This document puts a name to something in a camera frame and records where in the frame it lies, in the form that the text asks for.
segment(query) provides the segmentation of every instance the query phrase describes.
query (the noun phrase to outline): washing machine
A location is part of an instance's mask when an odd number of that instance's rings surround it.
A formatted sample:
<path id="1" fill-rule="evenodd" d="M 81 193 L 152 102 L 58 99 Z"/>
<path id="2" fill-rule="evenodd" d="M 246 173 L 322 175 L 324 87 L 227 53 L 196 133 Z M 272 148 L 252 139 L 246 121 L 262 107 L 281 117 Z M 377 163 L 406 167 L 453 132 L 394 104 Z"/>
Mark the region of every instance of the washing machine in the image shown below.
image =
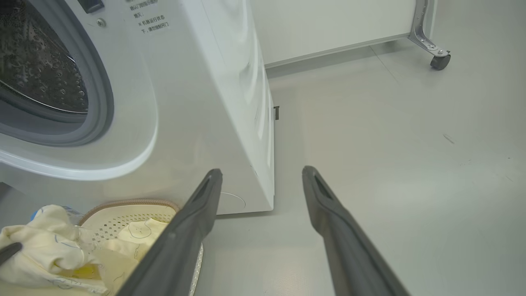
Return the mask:
<path id="1" fill-rule="evenodd" d="M 182 206 L 213 168 L 218 214 L 273 209 L 274 109 L 247 0 L 0 6 L 0 182 L 24 194 L 13 211 Z"/>

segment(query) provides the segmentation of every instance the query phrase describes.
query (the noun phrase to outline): glossy floor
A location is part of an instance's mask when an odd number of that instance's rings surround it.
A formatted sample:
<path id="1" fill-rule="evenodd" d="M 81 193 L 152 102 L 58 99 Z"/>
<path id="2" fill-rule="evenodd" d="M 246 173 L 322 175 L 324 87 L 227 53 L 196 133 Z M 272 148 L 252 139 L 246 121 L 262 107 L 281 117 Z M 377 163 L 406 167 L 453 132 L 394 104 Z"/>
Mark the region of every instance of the glossy floor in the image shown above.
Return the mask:
<path id="1" fill-rule="evenodd" d="M 412 295 L 524 295 L 525 13 L 524 1 L 441 0 L 442 72 L 407 40 L 270 69 L 275 210 L 216 221 L 196 296 L 334 293 L 306 164 Z"/>

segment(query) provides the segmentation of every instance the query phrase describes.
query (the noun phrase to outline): metal support leg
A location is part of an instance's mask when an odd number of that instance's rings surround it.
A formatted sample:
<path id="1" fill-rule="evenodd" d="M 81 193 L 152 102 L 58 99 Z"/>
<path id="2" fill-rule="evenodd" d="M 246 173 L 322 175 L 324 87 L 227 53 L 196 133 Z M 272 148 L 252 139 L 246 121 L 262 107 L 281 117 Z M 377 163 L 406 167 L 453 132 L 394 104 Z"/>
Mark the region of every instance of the metal support leg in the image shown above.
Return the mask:
<path id="1" fill-rule="evenodd" d="M 449 63 L 449 59 L 451 58 L 449 55 L 450 52 L 436 46 L 433 41 L 426 37 L 423 29 L 426 11 L 428 7 L 434 5 L 435 1 L 436 0 L 417 0 L 417 8 L 414 12 L 413 28 L 411 29 L 411 34 L 409 34 L 409 40 L 415 42 L 418 46 L 434 55 L 435 57 L 431 62 L 431 66 L 438 70 L 442 70 Z"/>

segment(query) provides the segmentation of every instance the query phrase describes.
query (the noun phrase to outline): basket rim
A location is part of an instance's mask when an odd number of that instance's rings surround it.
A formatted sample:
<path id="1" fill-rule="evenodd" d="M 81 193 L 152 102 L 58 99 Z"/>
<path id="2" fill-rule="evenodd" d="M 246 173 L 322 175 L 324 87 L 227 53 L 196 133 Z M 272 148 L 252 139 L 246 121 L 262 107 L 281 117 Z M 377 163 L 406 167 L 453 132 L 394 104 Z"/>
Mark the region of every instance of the basket rim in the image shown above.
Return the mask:
<path id="1" fill-rule="evenodd" d="M 180 208 L 173 202 L 167 201 L 167 200 L 156 200 L 156 199 L 132 199 L 132 200 L 121 200 L 121 201 L 112 201 L 100 204 L 93 209 L 91 209 L 89 212 L 87 212 L 82 219 L 79 221 L 78 225 L 82 226 L 91 216 L 93 216 L 98 211 L 108 209 L 108 208 L 114 208 L 117 206 L 124 206 L 124 205 L 161 205 L 161 206 L 168 206 L 177 213 L 179 212 Z"/>

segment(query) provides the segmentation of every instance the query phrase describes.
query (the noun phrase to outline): beige laundry basket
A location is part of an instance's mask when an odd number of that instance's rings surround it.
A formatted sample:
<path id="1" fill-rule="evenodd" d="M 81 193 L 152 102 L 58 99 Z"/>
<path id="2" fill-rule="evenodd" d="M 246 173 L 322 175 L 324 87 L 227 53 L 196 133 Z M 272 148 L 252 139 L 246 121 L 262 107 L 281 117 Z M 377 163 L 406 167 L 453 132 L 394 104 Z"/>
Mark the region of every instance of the beige laundry basket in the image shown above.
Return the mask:
<path id="1" fill-rule="evenodd" d="M 86 213 L 80 220 L 79 226 L 94 230 L 92 240 L 101 242 L 116 238 L 120 230 L 130 222 L 146 221 L 153 218 L 160 222 L 169 223 L 179 210 L 175 203 L 165 200 L 136 199 L 109 202 Z M 197 256 L 189 296 L 194 295 L 202 261 L 203 244 L 201 244 Z"/>

